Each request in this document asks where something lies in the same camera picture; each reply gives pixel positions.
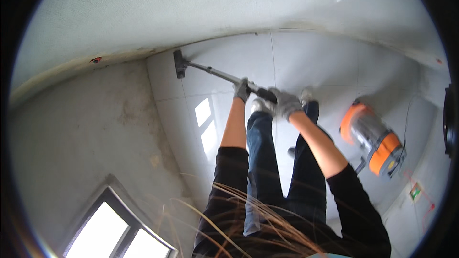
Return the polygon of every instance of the vacuum nozzle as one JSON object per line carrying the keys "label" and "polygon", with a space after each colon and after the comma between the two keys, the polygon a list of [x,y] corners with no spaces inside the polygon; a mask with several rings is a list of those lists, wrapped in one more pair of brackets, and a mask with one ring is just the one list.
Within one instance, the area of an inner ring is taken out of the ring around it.
{"label": "vacuum nozzle", "polygon": [[185,78],[185,70],[188,67],[187,61],[183,59],[182,51],[174,51],[174,62],[175,72],[177,73],[177,79]]}

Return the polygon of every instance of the red paint mark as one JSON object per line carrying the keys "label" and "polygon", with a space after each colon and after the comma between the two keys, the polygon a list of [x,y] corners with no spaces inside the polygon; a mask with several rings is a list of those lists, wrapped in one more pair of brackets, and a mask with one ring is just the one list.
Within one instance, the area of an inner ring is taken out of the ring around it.
{"label": "red paint mark", "polygon": [[[410,180],[411,183],[416,183],[416,181],[414,181],[410,175],[407,175],[406,172],[404,171],[403,172],[403,175],[405,175],[406,177],[408,177],[408,179]],[[435,204],[432,202],[432,200],[427,196],[427,194],[422,190],[421,188],[421,194],[427,199],[427,201],[430,203],[430,206],[429,206],[429,209],[427,210],[426,214],[424,214],[424,216],[422,217],[422,231],[425,233],[426,232],[426,228],[424,227],[424,220],[426,219],[426,216],[430,213],[430,211],[432,211],[433,209],[435,209]]]}
{"label": "red paint mark", "polygon": [[90,62],[93,62],[95,64],[95,63],[99,63],[101,60],[102,60],[102,57],[97,57],[97,58],[92,59]]}

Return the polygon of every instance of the work glove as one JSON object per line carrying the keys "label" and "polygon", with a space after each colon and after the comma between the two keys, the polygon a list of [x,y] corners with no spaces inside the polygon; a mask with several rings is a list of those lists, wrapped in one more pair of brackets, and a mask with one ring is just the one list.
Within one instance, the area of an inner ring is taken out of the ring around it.
{"label": "work glove", "polygon": [[240,83],[234,84],[234,98],[241,98],[244,101],[244,104],[247,102],[247,99],[249,99],[251,90],[247,85],[248,79],[247,78],[242,78]]}
{"label": "work glove", "polygon": [[291,113],[303,110],[300,99],[296,95],[282,92],[276,88],[269,88],[268,91],[272,92],[277,98],[277,104],[271,104],[270,107],[274,108],[276,115],[283,117],[287,121]]}

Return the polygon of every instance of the sneaker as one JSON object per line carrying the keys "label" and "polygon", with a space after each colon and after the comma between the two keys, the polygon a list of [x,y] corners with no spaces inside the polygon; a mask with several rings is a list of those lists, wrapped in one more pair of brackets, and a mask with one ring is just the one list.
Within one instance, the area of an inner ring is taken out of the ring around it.
{"label": "sneaker", "polygon": [[270,115],[274,117],[274,111],[268,106],[266,106],[264,100],[260,98],[256,98],[252,102],[250,113],[254,113],[254,112],[265,112],[265,113],[269,113]]}
{"label": "sneaker", "polygon": [[314,100],[311,88],[304,88],[301,91],[301,106],[304,107],[308,102]]}
{"label": "sneaker", "polygon": [[288,150],[287,150],[287,154],[288,154],[291,158],[295,158],[295,147],[294,147],[294,146],[289,147]]}

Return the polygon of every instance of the jeans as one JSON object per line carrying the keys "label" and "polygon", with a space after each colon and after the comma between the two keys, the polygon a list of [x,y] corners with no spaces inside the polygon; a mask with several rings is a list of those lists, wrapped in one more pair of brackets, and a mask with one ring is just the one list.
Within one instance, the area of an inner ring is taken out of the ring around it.
{"label": "jeans", "polygon": [[[309,102],[303,107],[303,110],[316,124],[318,102]],[[272,136],[272,121],[273,117],[269,113],[254,112],[247,124],[249,173],[247,178],[248,202],[244,223],[245,236],[259,231],[260,222],[265,221],[250,204],[253,201],[252,198],[266,205],[274,205],[292,211],[309,221],[325,223],[327,207],[325,178],[301,135],[296,140],[290,189],[286,198],[282,195]],[[278,208],[271,209],[280,216],[291,215]]]}

